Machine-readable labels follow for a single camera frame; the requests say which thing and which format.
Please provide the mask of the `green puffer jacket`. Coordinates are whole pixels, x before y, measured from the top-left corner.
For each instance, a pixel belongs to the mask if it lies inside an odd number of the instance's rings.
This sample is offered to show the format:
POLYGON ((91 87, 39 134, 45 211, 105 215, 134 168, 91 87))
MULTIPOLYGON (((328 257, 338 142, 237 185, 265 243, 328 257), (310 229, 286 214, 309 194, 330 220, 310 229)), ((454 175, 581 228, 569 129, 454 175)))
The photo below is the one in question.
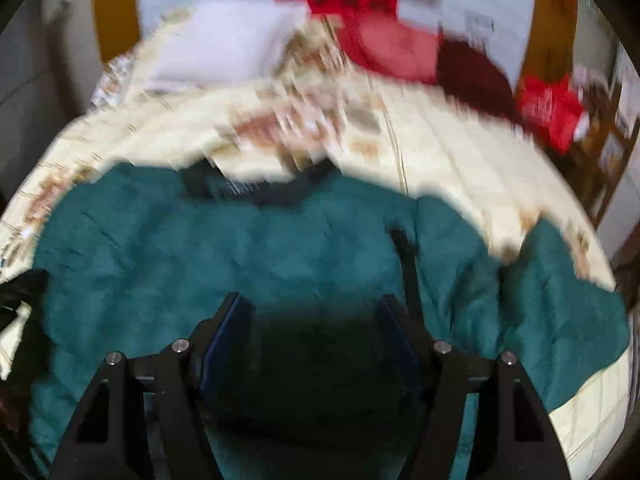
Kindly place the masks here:
POLYGON ((47 457, 107 352, 160 350, 229 292, 255 308, 207 417, 229 479, 397 476, 421 410, 418 378, 376 325, 385 295, 460 351, 514 352, 548 410, 629 344, 623 301, 575 275, 551 222, 502 263, 443 200, 346 177, 329 160, 256 185, 207 162, 117 165, 58 203, 34 265, 49 275, 52 348, 29 432, 47 457))

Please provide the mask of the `wooden chair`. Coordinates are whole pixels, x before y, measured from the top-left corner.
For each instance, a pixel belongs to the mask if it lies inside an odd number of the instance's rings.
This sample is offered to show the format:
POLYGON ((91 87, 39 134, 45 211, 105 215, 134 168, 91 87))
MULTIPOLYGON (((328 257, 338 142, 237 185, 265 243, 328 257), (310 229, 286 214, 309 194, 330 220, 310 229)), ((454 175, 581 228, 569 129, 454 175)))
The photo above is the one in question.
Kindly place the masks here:
POLYGON ((570 187, 592 226, 602 222, 639 139, 639 116, 630 122, 620 110, 623 84, 610 91, 592 84, 586 91, 589 128, 570 149, 574 164, 570 187))

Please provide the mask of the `white square pillow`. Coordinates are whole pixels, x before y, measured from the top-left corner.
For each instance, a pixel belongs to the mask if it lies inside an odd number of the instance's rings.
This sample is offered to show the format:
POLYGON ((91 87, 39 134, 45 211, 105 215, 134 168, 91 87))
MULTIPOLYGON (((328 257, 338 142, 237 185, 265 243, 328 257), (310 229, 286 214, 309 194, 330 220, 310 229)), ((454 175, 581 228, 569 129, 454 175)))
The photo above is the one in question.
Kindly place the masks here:
POLYGON ((181 91, 266 78, 309 14, 303 0, 200 0, 158 49, 143 88, 181 91))

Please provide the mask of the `floral cream bed quilt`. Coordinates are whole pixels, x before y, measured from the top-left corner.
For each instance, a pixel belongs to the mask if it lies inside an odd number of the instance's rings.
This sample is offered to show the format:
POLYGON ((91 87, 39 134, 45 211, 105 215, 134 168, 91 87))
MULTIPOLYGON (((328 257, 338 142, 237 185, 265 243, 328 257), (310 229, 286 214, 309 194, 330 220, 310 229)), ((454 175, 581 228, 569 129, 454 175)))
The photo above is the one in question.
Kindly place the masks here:
POLYGON ((579 276, 612 288, 613 275, 574 193, 533 141, 434 87, 352 65, 337 20, 313 18, 271 79, 153 93, 160 46, 189 19, 179 10, 131 51, 122 100, 71 122, 11 198, 1 218, 1 275, 29 268, 55 203, 115 162, 180 168, 202 157, 233 177, 283 177, 288 164, 330 155, 344 171, 410 195, 446 198, 495 255, 522 244, 541 216, 570 243, 579 276))

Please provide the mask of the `red plastic bag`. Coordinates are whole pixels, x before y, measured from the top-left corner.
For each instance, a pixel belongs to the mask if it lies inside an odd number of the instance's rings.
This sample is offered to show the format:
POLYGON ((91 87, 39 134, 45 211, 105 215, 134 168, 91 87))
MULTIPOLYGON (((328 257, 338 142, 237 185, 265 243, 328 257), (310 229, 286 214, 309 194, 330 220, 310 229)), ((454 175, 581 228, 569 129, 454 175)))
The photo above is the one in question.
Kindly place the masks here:
POLYGON ((521 79, 516 106, 528 131, 544 148, 564 156, 589 127, 589 113, 570 74, 556 81, 527 75, 521 79))

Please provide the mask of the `dark red velvet cushion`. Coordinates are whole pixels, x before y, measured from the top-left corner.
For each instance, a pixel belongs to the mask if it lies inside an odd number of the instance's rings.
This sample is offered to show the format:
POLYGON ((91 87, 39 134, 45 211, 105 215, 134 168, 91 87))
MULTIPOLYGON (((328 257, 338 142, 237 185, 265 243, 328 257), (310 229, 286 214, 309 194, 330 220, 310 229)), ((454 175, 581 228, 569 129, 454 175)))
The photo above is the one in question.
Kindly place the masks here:
POLYGON ((467 42, 440 40, 436 82, 447 96, 490 116, 518 121, 510 82, 485 53, 467 42))

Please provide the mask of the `red heart-shaped cushion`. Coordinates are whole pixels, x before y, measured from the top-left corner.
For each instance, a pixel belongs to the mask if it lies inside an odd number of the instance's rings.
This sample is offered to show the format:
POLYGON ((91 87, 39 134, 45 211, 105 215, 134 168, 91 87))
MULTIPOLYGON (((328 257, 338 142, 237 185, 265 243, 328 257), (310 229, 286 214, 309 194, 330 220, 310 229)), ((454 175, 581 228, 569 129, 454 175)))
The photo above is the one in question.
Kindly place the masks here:
POLYGON ((415 28, 386 14, 344 16, 335 33, 357 66, 385 77, 434 84, 440 48, 438 32, 415 28))

